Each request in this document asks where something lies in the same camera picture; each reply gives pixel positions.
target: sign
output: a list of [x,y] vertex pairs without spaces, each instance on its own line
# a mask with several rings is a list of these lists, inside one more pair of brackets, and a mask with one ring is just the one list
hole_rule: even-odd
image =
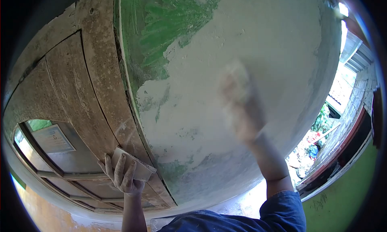
[[46,153],[76,151],[57,124],[39,129],[31,134]]

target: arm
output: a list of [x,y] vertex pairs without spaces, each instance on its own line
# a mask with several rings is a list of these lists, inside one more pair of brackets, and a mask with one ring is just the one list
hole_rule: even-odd
[[220,85],[221,102],[227,121],[236,137],[255,156],[266,179],[267,198],[280,191],[293,191],[284,158],[263,133],[265,114],[252,77],[239,62],[233,64],[231,69]]
[[246,142],[246,145],[255,156],[266,180],[267,198],[284,190],[293,191],[285,160],[277,149],[270,144],[264,134],[260,135],[255,141]]
[[133,161],[124,174],[125,160],[126,157],[121,154],[114,172],[111,166],[110,157],[106,153],[105,164],[101,161],[98,161],[98,164],[103,172],[113,181],[114,186],[124,193],[121,231],[146,232],[145,217],[141,206],[141,193],[145,183],[143,181],[133,180],[134,171],[136,170],[137,165],[135,161]]

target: person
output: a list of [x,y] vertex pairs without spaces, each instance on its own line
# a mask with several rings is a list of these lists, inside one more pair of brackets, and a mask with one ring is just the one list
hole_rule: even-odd
[[[294,192],[288,166],[282,155],[270,143],[264,132],[262,107],[254,95],[249,75],[242,72],[225,75],[220,94],[229,123],[236,137],[244,143],[257,160],[267,184],[267,200],[260,208],[260,219],[244,216],[220,215],[209,210],[193,211],[176,216],[160,232],[170,231],[306,231],[306,219],[300,195]],[[124,174],[125,156],[121,156],[113,171],[110,157],[99,162],[114,185],[124,193],[122,231],[145,232],[147,226],[141,207],[144,182],[133,180],[136,163]]]

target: clothes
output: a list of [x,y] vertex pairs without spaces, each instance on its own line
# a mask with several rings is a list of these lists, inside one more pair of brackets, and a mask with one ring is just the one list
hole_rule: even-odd
[[159,232],[306,231],[305,214],[297,192],[281,191],[273,195],[264,202],[259,213],[261,219],[198,210],[178,215]]

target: window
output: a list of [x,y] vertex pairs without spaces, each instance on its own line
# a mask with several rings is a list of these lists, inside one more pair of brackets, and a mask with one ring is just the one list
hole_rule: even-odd
[[[14,147],[30,170],[61,196],[91,211],[122,213],[123,193],[102,172],[70,123],[41,119],[21,123]],[[142,205],[156,208],[146,200]]]

